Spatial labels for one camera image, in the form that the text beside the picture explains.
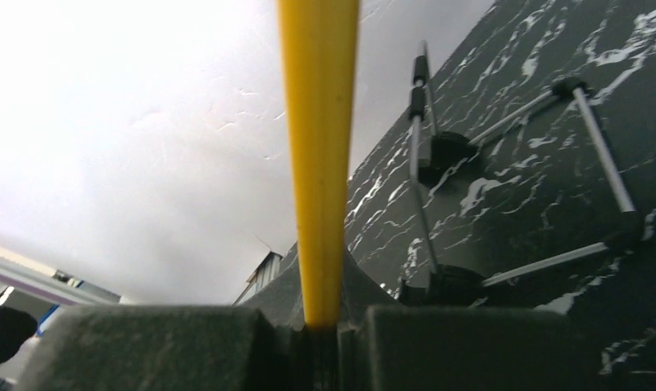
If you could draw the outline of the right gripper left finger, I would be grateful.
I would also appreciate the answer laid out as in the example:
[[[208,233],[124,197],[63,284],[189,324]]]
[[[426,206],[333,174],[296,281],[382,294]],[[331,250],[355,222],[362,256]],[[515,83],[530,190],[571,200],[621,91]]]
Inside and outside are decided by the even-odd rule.
[[[69,310],[43,335],[19,390],[303,390],[288,331],[246,307]]]

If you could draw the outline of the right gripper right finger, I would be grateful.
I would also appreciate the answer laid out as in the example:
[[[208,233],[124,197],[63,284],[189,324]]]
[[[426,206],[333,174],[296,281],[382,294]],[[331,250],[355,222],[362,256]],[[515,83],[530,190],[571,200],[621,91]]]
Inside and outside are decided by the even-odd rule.
[[[599,354],[564,316],[372,306],[341,341],[341,390],[601,390]]]

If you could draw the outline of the yellow framed whiteboard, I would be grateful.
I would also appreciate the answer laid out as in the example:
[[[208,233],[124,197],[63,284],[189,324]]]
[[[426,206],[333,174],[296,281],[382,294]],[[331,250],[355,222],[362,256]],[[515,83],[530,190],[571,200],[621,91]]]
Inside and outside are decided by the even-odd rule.
[[[297,251],[307,327],[341,313],[358,1],[279,1]]]

